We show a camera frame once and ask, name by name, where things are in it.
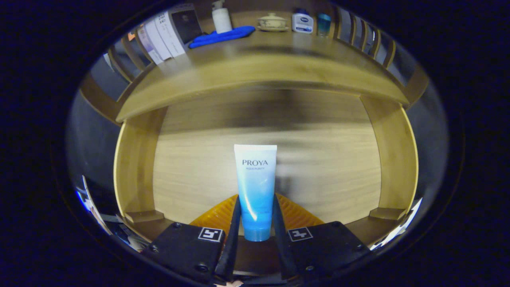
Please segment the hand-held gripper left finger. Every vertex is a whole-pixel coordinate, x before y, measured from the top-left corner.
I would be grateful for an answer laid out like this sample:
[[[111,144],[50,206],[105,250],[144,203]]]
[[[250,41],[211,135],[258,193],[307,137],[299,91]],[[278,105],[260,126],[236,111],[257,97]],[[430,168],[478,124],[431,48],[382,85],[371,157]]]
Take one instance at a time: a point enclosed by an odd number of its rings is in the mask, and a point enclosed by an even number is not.
[[[191,285],[224,285],[233,280],[240,222],[240,200],[234,195],[195,224],[170,224],[143,254],[171,277]]]

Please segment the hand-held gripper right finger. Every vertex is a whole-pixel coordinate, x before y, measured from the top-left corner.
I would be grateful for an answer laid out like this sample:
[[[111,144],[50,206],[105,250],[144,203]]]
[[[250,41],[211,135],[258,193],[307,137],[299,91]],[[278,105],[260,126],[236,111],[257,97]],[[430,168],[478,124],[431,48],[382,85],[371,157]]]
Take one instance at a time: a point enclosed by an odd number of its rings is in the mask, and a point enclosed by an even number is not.
[[[275,194],[273,224],[282,279],[320,285],[357,269],[370,249],[339,221],[313,225],[311,214]]]

